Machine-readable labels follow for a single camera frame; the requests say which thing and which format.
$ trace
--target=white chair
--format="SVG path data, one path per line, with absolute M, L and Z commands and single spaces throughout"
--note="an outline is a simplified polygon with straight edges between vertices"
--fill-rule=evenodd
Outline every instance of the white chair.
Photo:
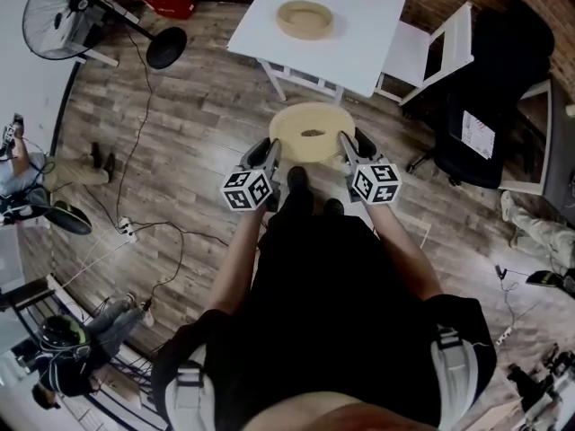
M 441 68 L 429 78 L 425 78 L 429 46 L 442 34 L 445 36 Z M 405 104 L 428 86 L 473 62 L 471 41 L 471 4 L 469 2 L 459 8 L 432 35 L 399 21 L 392 46 L 389 48 L 389 54 L 377 82 L 376 92 L 398 101 L 399 105 Z M 404 98 L 384 91 L 382 83 L 386 75 L 411 84 L 415 86 L 415 89 Z

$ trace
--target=wooden bowl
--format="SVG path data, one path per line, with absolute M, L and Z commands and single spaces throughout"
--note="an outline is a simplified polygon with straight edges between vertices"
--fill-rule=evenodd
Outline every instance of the wooden bowl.
M 292 0 L 284 3 L 277 14 L 279 27 L 290 37 L 320 40 L 333 29 L 333 14 L 322 4 Z
M 341 154 L 339 133 L 355 136 L 351 115 L 337 105 L 307 102 L 292 105 L 270 123 L 270 139 L 281 142 L 281 156 L 297 163 L 317 163 Z

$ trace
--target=hand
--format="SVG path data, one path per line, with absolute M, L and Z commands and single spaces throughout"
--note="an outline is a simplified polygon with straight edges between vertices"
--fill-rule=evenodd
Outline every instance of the hand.
M 100 390 L 100 382 L 98 382 L 97 378 L 90 376 L 90 385 L 92 386 L 93 391 Z
M 24 126 L 20 123 L 14 124 L 14 138 L 22 139 L 24 137 Z

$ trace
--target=black shoe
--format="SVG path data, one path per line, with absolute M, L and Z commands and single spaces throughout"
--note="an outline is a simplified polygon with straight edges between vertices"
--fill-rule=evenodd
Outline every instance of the black shoe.
M 289 191 L 292 192 L 297 187 L 304 186 L 307 188 L 309 179 L 307 178 L 307 172 L 301 166 L 294 166 L 287 173 L 287 186 Z
M 344 216 L 345 208 L 341 201 L 336 198 L 330 198 L 323 205 L 323 215 L 324 216 Z
M 109 154 L 106 159 L 106 164 L 104 164 L 103 169 L 108 173 L 108 183 L 114 178 L 114 168 L 116 167 L 116 155 Z
M 93 167 L 100 169 L 102 167 L 102 154 L 100 153 L 100 145 L 97 142 L 92 142 L 90 156 L 93 158 Z

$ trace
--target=white strap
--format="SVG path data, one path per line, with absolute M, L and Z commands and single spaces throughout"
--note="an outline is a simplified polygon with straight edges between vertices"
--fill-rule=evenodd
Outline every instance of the white strap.
M 205 345 L 190 356 L 190 360 L 201 366 L 205 358 Z M 178 376 L 165 390 L 165 407 L 173 431 L 216 431 L 214 385 L 198 368 L 178 370 Z
M 454 330 L 441 337 L 443 349 L 437 341 L 431 344 L 431 359 L 438 375 L 441 397 L 441 421 L 438 429 L 449 431 L 471 408 L 477 392 L 478 366 L 473 346 L 459 341 Z

